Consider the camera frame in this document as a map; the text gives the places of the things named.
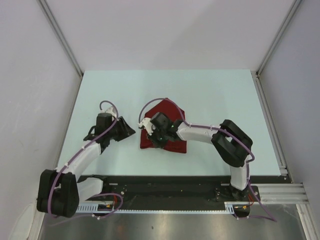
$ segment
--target light blue table surface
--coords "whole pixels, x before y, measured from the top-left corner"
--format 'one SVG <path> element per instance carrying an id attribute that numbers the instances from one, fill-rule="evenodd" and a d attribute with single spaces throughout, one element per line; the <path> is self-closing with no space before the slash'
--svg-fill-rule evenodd
<path id="1" fill-rule="evenodd" d="M 83 138 L 96 123 L 99 103 L 109 100 L 136 134 L 120 142 L 112 141 L 84 175 L 229 175 L 229 166 L 210 144 L 190 141 L 187 154 L 140 149 L 139 112 L 151 99 L 164 97 L 185 111 L 188 122 L 218 126 L 225 119 L 234 121 L 253 140 L 256 160 L 250 164 L 251 175 L 280 175 L 249 70 L 86 71 L 58 166 L 81 148 Z"/>

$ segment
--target gray wall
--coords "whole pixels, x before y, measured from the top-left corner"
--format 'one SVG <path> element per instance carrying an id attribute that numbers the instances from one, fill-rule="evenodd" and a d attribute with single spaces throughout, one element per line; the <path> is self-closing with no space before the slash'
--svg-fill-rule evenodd
<path id="1" fill-rule="evenodd" d="M 0 1 L 0 31 L 0 239 L 6 240 L 35 202 L 41 172 L 57 160 L 80 79 L 37 1 Z"/>
<path id="2" fill-rule="evenodd" d="M 304 1 L 261 75 L 295 182 L 320 223 L 320 0 Z"/>
<path id="3" fill-rule="evenodd" d="M 293 1 L 47 0 L 84 70 L 256 70 Z"/>

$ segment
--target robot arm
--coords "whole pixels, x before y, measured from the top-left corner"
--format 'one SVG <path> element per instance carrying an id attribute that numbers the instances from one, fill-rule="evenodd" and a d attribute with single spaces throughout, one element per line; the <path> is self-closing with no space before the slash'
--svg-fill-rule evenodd
<path id="1" fill-rule="evenodd" d="M 214 145 L 221 158 L 230 166 L 231 186 L 238 191 L 243 191 L 247 187 L 245 166 L 248 158 L 247 151 L 236 141 L 229 141 L 225 133 L 214 130 L 216 127 L 209 126 L 205 129 L 196 126 L 194 124 L 188 126 L 182 120 L 172 122 L 161 112 L 156 113 L 152 118 L 144 118 L 139 124 L 141 129 L 146 129 L 148 139 L 157 148 L 163 148 L 167 141 L 199 141 Z M 231 120 L 225 120 L 220 128 L 237 137 L 249 149 L 251 148 L 252 140 Z"/>
<path id="2" fill-rule="evenodd" d="M 96 125 L 91 127 L 88 135 L 83 139 L 82 148 L 84 150 L 70 165 L 66 163 L 67 168 L 62 171 L 57 184 L 54 186 L 51 199 L 52 214 L 70 218 L 76 213 L 79 202 L 101 193 L 103 181 L 98 178 L 88 177 L 80 183 L 77 182 L 84 170 L 109 146 L 111 140 L 119 142 L 136 133 L 121 116 L 118 117 L 110 131 L 97 138 L 113 124 L 115 119 L 116 112 L 113 107 L 98 114 Z M 48 212 L 49 193 L 54 179 L 63 167 L 55 170 L 47 169 L 41 174 L 36 206 L 38 211 Z"/>

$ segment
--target red towel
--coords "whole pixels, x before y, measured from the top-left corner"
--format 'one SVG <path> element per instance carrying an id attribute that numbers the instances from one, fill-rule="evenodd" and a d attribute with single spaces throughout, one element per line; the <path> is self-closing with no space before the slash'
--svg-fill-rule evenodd
<path id="1" fill-rule="evenodd" d="M 182 119 L 181 115 L 176 108 L 175 105 L 173 105 L 171 102 L 162 100 L 159 104 L 157 104 L 154 108 L 150 109 L 148 112 L 145 113 L 145 118 L 152 118 L 156 113 L 164 113 L 167 115 L 167 117 L 174 122 L 177 119 Z M 141 149 L 147 149 L 147 148 L 154 148 L 154 145 L 152 142 L 147 139 L 147 131 L 143 129 L 141 131 L 141 141 L 140 141 L 140 148 Z M 186 154 L 187 153 L 187 142 L 186 141 L 168 141 L 167 144 L 164 146 L 164 150 L 174 152 L 174 153 L 181 153 Z"/>

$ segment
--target purple cable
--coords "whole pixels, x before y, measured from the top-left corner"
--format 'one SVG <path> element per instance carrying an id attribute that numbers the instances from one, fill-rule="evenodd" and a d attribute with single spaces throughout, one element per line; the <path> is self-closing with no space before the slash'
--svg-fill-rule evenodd
<path id="1" fill-rule="evenodd" d="M 91 140 L 88 144 L 86 144 L 84 146 L 84 149 L 81 148 L 68 162 L 67 162 L 67 165 L 69 166 L 88 146 L 90 146 L 93 142 L 95 142 L 96 140 L 98 140 L 99 138 L 101 138 L 103 135 L 105 135 L 107 132 L 110 131 L 110 129 L 113 128 L 113 126 L 117 123 L 117 120 L 118 120 L 118 117 L 119 117 L 119 113 L 118 113 L 118 110 L 116 108 L 116 106 L 110 102 L 110 101 L 107 101 L 107 100 L 104 100 L 102 102 L 100 102 L 100 105 L 99 105 L 99 108 L 100 110 L 102 110 L 102 104 L 103 103 L 108 103 L 110 104 L 115 112 L 116 112 L 116 117 L 113 121 L 113 123 L 111 124 L 111 126 L 105 130 L 103 133 L 101 133 L 100 135 L 98 135 L 97 137 L 95 137 L 93 140 Z M 50 190 L 50 193 L 49 193 L 49 197 L 48 197 L 48 214 L 52 216 L 52 212 L 51 212 L 51 202 L 52 202 L 52 197 L 53 197 L 53 194 L 54 194 L 54 191 L 55 191 L 55 187 L 57 185 L 57 182 L 58 182 L 58 179 L 60 178 L 61 174 L 63 173 L 63 171 L 67 168 L 66 165 L 63 166 L 63 168 L 61 168 L 61 170 L 59 171 L 59 173 L 57 174 L 57 176 L 55 177 L 54 181 L 53 181 L 53 184 L 52 184 L 52 187 L 51 187 L 51 190 Z"/>
<path id="2" fill-rule="evenodd" d="M 219 131 L 219 132 L 222 132 L 226 135 L 228 135 L 229 137 L 231 137 L 233 140 L 235 140 L 241 147 L 243 147 L 247 152 L 248 154 L 251 156 L 251 159 L 247 160 L 245 162 L 246 164 L 246 181 L 247 181 L 247 184 L 249 186 L 249 189 L 252 193 L 252 195 L 254 196 L 254 198 L 257 200 L 257 202 L 259 203 L 259 205 L 263 208 L 263 210 L 266 212 L 266 214 L 269 215 L 269 217 L 266 217 L 266 216 L 250 216 L 250 218 L 261 218 L 261 219 L 268 219 L 268 220 L 271 220 L 271 221 L 274 221 L 274 222 L 277 222 L 277 220 L 272 216 L 272 214 L 269 212 L 269 210 L 261 203 L 260 199 L 255 195 L 255 191 L 252 189 L 252 186 L 251 186 L 251 183 L 250 183 L 250 171 L 249 171 L 249 163 L 254 161 L 255 160 L 255 156 L 254 154 L 252 153 L 252 151 L 246 146 L 244 145 L 236 136 L 234 136 L 233 134 L 229 133 L 228 131 L 224 130 L 224 129 L 221 129 L 219 127 L 211 127 L 211 126 L 205 126 L 205 125 L 196 125 L 196 124 L 190 124 L 188 123 L 185 118 L 184 118 L 184 115 L 180 109 L 180 107 L 178 107 L 178 105 L 174 102 L 174 101 L 171 101 L 170 99 L 168 98 L 163 98 L 163 97 L 160 97 L 160 98 L 155 98 L 151 101 L 149 101 L 148 103 L 146 103 L 140 114 L 139 114 L 139 123 L 141 122 L 141 116 L 142 116 L 142 113 L 143 111 L 146 109 L 146 107 L 155 102 L 155 101 L 159 101 L 159 100 L 166 100 L 170 103 L 172 103 L 173 105 L 175 105 L 175 107 L 178 109 L 179 113 L 180 113 L 180 116 L 181 116 L 181 119 L 182 121 L 184 122 L 185 125 L 187 125 L 188 127 L 195 127 L 195 128 L 202 128 L 202 129 L 210 129 L 210 130 L 216 130 L 216 131 Z"/>
<path id="3" fill-rule="evenodd" d="M 111 216 L 111 215 L 114 214 L 116 211 L 118 211 L 118 210 L 122 207 L 122 204 L 124 203 L 123 197 L 122 197 L 121 195 L 119 195 L 118 193 L 101 193 L 101 194 L 97 194 L 97 195 L 92 196 L 92 198 L 94 198 L 94 197 L 102 197 L 102 196 L 117 196 L 117 197 L 120 198 L 121 202 L 120 202 L 120 205 L 119 205 L 116 209 L 112 210 L 110 213 L 108 213 L 108 214 L 105 215 L 105 216 L 100 216 L 99 219 L 105 219 L 105 218 Z M 82 217 L 92 217 L 92 215 L 91 215 L 91 214 L 82 214 L 82 215 L 78 215 L 78 216 L 73 216 L 73 217 L 71 217 L 71 218 L 68 218 L 68 219 L 66 219 L 66 220 L 63 220 L 63 221 L 60 221 L 60 222 L 51 224 L 51 225 L 49 225 L 49 226 L 50 226 L 50 227 L 54 227 L 54 226 L 57 226 L 57 225 L 60 225 L 60 224 L 64 224 L 64 223 L 67 223 L 67 222 L 69 222 L 69 221 L 71 221 L 71 220 L 79 219 L 79 218 L 82 218 Z"/>

